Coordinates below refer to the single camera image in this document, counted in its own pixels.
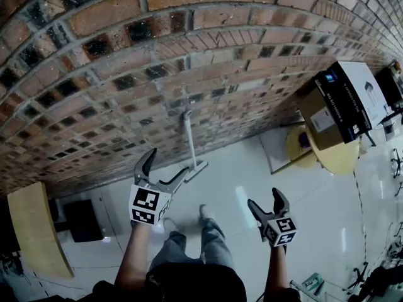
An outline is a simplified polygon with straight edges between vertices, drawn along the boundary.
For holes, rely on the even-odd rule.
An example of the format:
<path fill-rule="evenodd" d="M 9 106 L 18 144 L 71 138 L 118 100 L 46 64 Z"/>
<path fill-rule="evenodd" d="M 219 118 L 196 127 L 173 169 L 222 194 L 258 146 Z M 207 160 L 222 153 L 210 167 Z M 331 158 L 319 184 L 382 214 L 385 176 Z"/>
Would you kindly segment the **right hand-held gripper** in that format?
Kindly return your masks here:
<path fill-rule="evenodd" d="M 285 195 L 275 187 L 272 188 L 272 195 L 274 214 L 265 212 L 251 199 L 247 200 L 247 206 L 259 224 L 262 241 L 267 241 L 272 247 L 279 247 L 291 243 L 298 229 L 294 218 L 286 215 L 289 202 Z"/>

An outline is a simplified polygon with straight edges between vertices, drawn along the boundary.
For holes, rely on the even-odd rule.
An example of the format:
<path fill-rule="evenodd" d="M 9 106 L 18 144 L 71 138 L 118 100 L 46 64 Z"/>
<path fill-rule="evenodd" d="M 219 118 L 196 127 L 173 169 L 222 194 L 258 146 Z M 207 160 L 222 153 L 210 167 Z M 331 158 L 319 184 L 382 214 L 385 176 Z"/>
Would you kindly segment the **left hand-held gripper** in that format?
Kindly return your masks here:
<path fill-rule="evenodd" d="M 129 199 L 129 217 L 132 221 L 157 225 L 168 211 L 172 195 L 184 183 L 190 168 L 181 169 L 171 180 L 159 180 L 153 184 L 149 173 L 157 154 L 157 148 L 145 153 L 134 167 L 134 184 Z"/>

